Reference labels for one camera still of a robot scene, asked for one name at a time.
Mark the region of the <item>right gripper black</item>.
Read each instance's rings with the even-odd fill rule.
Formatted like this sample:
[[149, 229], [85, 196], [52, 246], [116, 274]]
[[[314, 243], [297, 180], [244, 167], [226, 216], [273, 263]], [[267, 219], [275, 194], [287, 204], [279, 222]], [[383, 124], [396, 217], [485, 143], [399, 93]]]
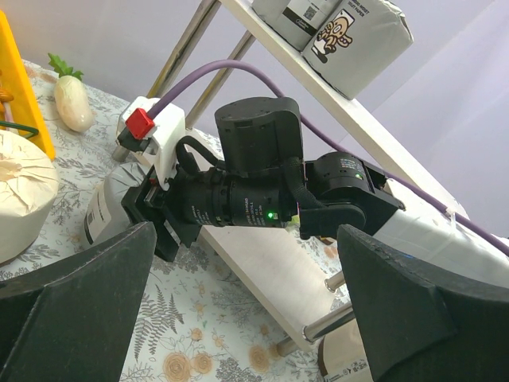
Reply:
[[190, 248], [198, 240], [202, 225], [184, 217], [183, 197], [176, 186], [165, 191], [152, 166], [138, 186], [130, 187], [121, 206], [132, 224], [151, 222], [156, 229], [155, 255], [166, 262], [175, 260], [179, 248]]

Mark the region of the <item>white radish toy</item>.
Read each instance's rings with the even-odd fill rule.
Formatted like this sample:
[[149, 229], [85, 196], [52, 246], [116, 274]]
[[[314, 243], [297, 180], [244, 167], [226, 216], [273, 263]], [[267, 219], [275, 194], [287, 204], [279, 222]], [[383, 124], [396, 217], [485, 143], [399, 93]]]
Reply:
[[84, 73], [70, 66], [60, 56], [48, 53], [49, 66], [58, 75], [53, 89], [57, 112], [71, 131], [84, 133], [95, 122], [87, 89], [83, 83]]

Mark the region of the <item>floral table mat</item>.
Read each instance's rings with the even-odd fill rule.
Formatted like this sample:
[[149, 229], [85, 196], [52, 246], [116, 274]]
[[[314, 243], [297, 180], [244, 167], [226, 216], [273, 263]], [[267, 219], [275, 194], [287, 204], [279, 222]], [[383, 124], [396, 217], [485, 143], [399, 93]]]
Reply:
[[[1, 267], [2, 279], [35, 271], [81, 251], [88, 204], [115, 168], [115, 129], [126, 101], [96, 88], [87, 93], [95, 124], [70, 131], [56, 111], [56, 74], [32, 62], [25, 70], [55, 147], [59, 193], [37, 240]], [[319, 381], [316, 352], [282, 357], [285, 331], [231, 268], [202, 248], [152, 263], [123, 381]]]

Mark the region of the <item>yellow plastic bin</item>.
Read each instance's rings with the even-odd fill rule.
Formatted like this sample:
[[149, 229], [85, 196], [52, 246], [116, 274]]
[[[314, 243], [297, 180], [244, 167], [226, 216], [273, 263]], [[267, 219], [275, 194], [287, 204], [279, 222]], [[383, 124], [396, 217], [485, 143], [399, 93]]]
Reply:
[[54, 160], [56, 151], [49, 130], [43, 120], [14, 35], [3, 11], [1, 11], [1, 72], [1, 86], [14, 96], [14, 101], [10, 103], [14, 122], [38, 129], [39, 133], [29, 140]]

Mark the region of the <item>grey roll with QR label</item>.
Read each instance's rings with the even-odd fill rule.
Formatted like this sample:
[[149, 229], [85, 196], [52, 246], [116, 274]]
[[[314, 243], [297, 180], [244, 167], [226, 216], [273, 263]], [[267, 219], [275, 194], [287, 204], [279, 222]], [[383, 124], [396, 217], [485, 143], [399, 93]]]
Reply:
[[298, 52], [327, 21], [338, 0], [254, 0], [253, 11]]

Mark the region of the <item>grey roll with cartoon label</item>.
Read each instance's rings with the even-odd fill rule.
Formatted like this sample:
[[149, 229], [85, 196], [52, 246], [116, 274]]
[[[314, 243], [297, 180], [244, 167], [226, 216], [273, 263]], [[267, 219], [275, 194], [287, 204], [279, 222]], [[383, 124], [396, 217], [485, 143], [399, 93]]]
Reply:
[[414, 42], [390, 1], [342, 1], [302, 52], [309, 66], [352, 100]]

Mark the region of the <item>beige roll front right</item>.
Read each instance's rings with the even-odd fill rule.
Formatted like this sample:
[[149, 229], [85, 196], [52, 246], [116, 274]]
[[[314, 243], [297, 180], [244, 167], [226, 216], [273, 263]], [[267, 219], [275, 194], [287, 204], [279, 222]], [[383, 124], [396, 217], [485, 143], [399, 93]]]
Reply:
[[318, 347], [323, 381], [373, 382], [355, 319], [326, 334]]

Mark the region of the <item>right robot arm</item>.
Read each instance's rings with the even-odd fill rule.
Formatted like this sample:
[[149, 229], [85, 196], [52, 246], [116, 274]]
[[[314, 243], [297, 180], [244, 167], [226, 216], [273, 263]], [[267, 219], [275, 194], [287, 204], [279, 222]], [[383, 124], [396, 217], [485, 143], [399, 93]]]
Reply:
[[156, 255], [175, 259], [204, 226], [285, 228], [333, 238], [348, 224], [413, 257], [499, 287], [508, 284], [508, 242], [479, 233], [455, 210], [386, 171], [339, 150], [303, 158], [301, 114], [287, 97], [254, 97], [215, 115], [222, 155], [185, 132], [172, 104], [137, 98], [120, 116], [117, 139], [156, 151], [153, 165], [121, 204], [131, 223], [152, 222]]

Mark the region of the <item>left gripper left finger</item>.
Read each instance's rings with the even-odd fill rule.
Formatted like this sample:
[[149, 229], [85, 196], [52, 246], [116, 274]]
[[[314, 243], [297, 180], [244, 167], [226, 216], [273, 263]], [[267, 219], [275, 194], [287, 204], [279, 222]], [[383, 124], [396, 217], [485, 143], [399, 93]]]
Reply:
[[153, 224], [1, 283], [3, 381], [118, 381], [150, 273]]

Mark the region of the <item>beige roll near bin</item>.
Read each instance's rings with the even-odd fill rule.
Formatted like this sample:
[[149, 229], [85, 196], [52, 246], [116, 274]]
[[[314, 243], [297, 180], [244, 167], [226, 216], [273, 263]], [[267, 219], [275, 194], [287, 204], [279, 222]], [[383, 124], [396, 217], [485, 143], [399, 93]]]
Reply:
[[49, 156], [10, 131], [1, 132], [1, 262], [20, 255], [39, 236], [59, 190]]

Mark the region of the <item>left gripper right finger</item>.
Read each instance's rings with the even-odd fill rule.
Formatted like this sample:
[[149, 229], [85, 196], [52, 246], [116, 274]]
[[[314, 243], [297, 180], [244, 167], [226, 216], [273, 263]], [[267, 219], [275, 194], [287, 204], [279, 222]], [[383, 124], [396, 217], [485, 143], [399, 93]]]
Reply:
[[508, 289], [455, 274], [350, 225], [344, 277], [375, 381], [506, 381]]

